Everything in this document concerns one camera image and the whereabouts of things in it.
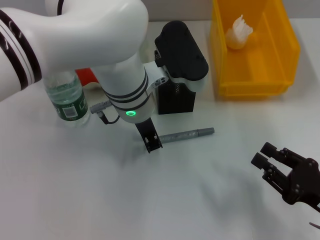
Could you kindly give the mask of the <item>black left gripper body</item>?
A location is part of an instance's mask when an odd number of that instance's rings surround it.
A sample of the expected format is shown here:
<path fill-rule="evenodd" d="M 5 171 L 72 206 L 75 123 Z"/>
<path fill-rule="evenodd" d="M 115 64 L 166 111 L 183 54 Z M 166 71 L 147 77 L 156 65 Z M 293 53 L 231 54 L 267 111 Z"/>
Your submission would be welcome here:
<path fill-rule="evenodd" d="M 157 138 L 156 137 L 157 132 L 151 118 L 148 118 L 143 122 L 136 123 L 135 126 L 144 141 L 146 140 L 153 141 L 154 139 Z"/>

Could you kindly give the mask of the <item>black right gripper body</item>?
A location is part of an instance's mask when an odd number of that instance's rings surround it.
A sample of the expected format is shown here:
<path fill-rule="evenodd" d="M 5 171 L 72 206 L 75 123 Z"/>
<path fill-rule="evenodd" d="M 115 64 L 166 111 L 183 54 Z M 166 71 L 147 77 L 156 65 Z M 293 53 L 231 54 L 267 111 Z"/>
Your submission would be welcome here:
<path fill-rule="evenodd" d="M 301 202 L 310 207 L 320 204 L 320 170 L 319 164 L 312 158 L 298 163 L 287 176 L 289 188 L 284 191 L 282 199 L 289 205 Z"/>

